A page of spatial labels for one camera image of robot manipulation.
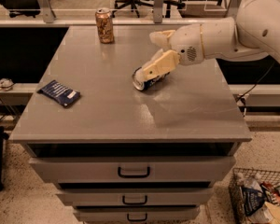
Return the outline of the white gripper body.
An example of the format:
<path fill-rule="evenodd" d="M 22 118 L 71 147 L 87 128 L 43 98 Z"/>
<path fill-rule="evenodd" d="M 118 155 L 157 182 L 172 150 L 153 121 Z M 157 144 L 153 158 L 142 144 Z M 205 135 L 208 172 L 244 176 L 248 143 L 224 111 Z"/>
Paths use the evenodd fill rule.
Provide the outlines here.
<path fill-rule="evenodd" d="M 180 27 L 169 38 L 171 49 L 180 57 L 181 65 L 193 65 L 204 60 L 201 25 Z"/>

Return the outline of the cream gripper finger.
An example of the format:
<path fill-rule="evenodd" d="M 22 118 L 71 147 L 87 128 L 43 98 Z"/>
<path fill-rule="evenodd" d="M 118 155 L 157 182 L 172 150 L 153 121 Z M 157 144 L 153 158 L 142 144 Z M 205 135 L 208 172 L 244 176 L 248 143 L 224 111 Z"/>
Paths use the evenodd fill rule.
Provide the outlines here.
<path fill-rule="evenodd" d="M 175 47 L 171 44 L 171 36 L 175 33 L 175 30 L 166 30 L 152 32 L 149 34 L 150 41 L 162 48 L 163 50 L 174 49 Z"/>
<path fill-rule="evenodd" d="M 174 50 L 158 50 L 153 57 L 135 72 L 137 82 L 145 82 L 173 71 L 179 64 L 180 56 Z"/>

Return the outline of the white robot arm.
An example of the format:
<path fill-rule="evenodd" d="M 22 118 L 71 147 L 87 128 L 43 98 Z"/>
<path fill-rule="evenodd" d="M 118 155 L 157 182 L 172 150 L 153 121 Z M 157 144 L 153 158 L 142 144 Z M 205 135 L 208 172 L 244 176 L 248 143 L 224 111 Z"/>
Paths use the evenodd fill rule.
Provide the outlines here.
<path fill-rule="evenodd" d="M 280 63 L 280 2 L 247 0 L 234 18 L 153 32 L 149 38 L 160 49 L 133 73 L 133 84 L 140 91 L 165 78 L 179 64 L 194 65 L 208 59 L 255 61 L 265 55 Z"/>

